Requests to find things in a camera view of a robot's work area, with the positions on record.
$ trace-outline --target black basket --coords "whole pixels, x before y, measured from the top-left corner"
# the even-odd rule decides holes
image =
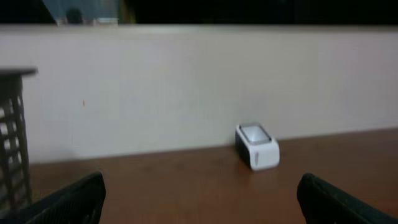
[[[0,213],[32,203],[22,75],[36,69],[0,69]]]

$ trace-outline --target brown table surface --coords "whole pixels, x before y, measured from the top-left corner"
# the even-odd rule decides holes
[[[398,217],[398,129],[279,145],[279,166],[260,172],[233,146],[31,165],[33,197],[100,170],[101,223],[305,223],[296,190],[311,172]]]

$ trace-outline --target small white box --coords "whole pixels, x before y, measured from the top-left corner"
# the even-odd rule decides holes
[[[238,125],[235,146],[242,160],[252,170],[272,168],[279,164],[278,142],[260,124]]]

